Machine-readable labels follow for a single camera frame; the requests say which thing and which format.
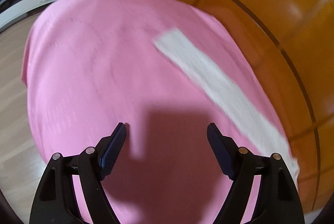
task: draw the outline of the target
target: wooden floor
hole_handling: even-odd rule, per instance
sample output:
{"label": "wooden floor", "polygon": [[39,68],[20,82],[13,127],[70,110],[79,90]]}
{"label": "wooden floor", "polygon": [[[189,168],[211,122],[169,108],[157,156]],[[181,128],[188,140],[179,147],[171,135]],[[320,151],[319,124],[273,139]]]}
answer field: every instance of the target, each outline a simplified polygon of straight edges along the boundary
{"label": "wooden floor", "polygon": [[20,79],[24,44],[37,17],[33,15],[0,34],[0,188],[24,223],[29,222],[46,166],[31,136],[26,87]]}

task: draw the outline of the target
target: orange wooden furniture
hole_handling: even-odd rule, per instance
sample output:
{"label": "orange wooden furniture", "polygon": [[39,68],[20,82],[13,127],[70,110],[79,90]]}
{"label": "orange wooden furniture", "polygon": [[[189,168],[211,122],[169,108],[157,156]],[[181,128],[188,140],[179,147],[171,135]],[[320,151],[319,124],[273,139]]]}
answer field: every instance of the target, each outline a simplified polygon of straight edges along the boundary
{"label": "orange wooden furniture", "polygon": [[334,190],[334,0],[180,0],[215,16],[252,66],[300,165],[305,213]]}

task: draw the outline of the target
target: pink cloth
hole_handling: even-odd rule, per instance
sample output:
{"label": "pink cloth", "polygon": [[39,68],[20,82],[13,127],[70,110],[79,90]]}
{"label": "pink cloth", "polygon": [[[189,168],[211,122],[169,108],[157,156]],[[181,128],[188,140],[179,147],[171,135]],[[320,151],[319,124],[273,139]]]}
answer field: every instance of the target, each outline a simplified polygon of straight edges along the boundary
{"label": "pink cloth", "polygon": [[[22,80],[36,146],[79,154],[128,123],[128,139],[103,181],[122,224],[213,223],[232,182],[206,140],[215,122],[237,145],[258,151],[225,113],[154,47],[178,28],[284,135],[251,67],[214,17],[175,0],[59,0],[27,39]],[[244,221],[256,201],[254,182]],[[89,214],[75,179],[82,215]]]}

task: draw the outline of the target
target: metal screw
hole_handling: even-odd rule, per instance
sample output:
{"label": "metal screw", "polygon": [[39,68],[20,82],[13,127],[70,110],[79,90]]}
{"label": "metal screw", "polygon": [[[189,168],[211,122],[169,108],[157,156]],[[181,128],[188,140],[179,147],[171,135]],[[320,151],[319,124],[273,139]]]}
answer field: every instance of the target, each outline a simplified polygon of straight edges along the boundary
{"label": "metal screw", "polygon": [[54,155],[52,155],[52,159],[53,160],[58,160],[60,158],[61,154],[60,153],[55,153]]}
{"label": "metal screw", "polygon": [[95,149],[93,147],[89,147],[86,149],[86,153],[87,154],[92,154],[95,151]]}
{"label": "metal screw", "polygon": [[247,154],[248,149],[246,149],[245,147],[240,147],[240,148],[239,148],[239,152],[240,152],[241,154]]}
{"label": "metal screw", "polygon": [[274,159],[276,159],[276,160],[280,160],[280,159],[281,159],[281,156],[280,156],[278,153],[274,153],[274,154],[273,154],[273,157],[274,157]]}

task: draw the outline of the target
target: white stripe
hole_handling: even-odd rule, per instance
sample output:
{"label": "white stripe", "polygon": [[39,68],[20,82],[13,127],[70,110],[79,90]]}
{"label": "white stripe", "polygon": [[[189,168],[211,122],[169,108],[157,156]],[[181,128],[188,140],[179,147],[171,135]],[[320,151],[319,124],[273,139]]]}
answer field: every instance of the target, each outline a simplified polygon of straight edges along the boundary
{"label": "white stripe", "polygon": [[261,155],[279,153],[297,185],[299,166],[289,153],[289,144],[205,53],[198,50],[178,29],[172,29],[154,42],[196,85],[201,87],[233,121],[238,130],[255,145]]}

